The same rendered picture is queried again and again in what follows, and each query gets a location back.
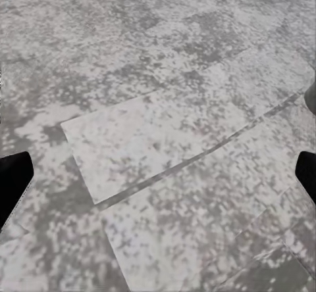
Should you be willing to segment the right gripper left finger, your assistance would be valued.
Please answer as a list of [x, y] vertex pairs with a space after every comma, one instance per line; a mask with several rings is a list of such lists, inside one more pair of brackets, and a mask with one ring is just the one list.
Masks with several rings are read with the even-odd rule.
[[29, 152], [0, 158], [0, 230], [34, 176]]

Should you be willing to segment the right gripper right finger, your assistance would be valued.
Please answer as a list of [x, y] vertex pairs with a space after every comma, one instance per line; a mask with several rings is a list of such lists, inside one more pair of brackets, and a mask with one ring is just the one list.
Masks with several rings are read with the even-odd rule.
[[316, 204], [316, 154], [302, 151], [296, 163], [295, 174]]

